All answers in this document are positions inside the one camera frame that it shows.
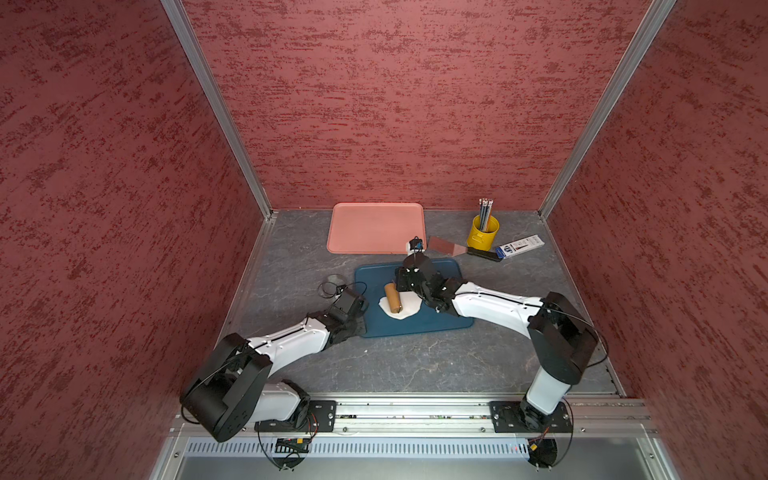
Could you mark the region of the metal ring cutter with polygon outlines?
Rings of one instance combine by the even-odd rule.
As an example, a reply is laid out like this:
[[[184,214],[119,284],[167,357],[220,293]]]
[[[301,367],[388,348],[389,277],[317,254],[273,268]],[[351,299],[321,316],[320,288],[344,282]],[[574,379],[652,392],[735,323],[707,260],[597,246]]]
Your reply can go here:
[[[328,292],[344,289],[348,280],[341,274],[330,274],[322,282],[322,288]]]

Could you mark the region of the white dough piece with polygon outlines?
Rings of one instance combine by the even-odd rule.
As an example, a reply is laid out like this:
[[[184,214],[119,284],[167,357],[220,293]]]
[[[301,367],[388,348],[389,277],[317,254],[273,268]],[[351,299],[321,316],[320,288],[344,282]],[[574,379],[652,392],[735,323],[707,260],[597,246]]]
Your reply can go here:
[[[414,292],[399,292],[401,310],[393,313],[387,296],[379,300],[380,310],[388,317],[396,320],[404,320],[416,315],[422,306],[422,299]]]

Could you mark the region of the wooden rolling pin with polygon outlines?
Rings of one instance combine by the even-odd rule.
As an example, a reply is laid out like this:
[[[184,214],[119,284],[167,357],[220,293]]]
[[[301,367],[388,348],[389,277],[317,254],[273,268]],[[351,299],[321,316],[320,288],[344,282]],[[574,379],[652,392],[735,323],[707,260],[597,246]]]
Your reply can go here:
[[[403,309],[403,305],[402,305],[402,301],[400,299],[400,294],[397,290],[396,284],[395,283],[386,284],[385,294],[387,298],[389,311],[392,314],[400,313]]]

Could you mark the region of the teal tray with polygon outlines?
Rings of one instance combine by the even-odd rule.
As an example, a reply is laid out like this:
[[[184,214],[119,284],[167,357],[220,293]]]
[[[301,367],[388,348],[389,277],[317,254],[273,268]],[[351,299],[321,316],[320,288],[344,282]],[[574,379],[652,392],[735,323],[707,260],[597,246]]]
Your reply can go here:
[[[354,271],[355,287],[363,288],[363,295],[369,303],[364,314],[366,333],[363,337],[383,338],[440,332],[469,328],[474,324],[472,318],[438,313],[424,303],[420,304],[414,315],[404,319],[392,317],[385,285],[394,282],[395,271],[401,265],[402,262],[371,264],[360,266]]]

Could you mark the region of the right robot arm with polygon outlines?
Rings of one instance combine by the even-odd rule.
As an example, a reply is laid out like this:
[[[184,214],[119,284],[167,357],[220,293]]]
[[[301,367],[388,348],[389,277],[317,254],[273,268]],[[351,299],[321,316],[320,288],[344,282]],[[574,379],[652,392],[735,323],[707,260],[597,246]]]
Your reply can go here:
[[[445,277],[421,252],[395,270],[395,286],[438,313],[490,322],[531,341],[539,369],[518,409],[519,421],[530,431],[549,427],[562,399],[590,367],[600,341],[596,329],[559,293],[521,297]]]

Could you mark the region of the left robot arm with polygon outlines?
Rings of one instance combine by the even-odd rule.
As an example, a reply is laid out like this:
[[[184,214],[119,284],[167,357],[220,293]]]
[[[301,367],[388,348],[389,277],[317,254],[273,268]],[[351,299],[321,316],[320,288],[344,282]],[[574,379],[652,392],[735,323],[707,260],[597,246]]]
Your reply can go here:
[[[282,368],[359,334],[368,302],[351,287],[299,323],[262,337],[232,333],[221,339],[180,394],[184,421],[226,442],[253,423],[279,422],[292,430],[319,429],[309,394],[296,383],[272,383]]]

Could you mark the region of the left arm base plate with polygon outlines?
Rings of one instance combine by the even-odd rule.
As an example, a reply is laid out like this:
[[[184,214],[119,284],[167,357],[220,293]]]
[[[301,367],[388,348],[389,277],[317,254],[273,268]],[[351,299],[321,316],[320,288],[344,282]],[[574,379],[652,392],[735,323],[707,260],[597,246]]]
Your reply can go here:
[[[287,420],[256,422],[261,432],[326,433],[334,430],[338,403],[333,400],[308,400],[299,404]]]

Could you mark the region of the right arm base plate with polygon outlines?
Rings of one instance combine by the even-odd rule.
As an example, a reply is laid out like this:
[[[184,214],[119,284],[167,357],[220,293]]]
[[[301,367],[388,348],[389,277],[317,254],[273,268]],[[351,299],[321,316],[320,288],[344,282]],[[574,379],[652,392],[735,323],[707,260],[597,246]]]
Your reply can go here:
[[[565,401],[545,415],[524,401],[491,401],[490,418],[496,433],[565,434],[573,432],[572,415]]]

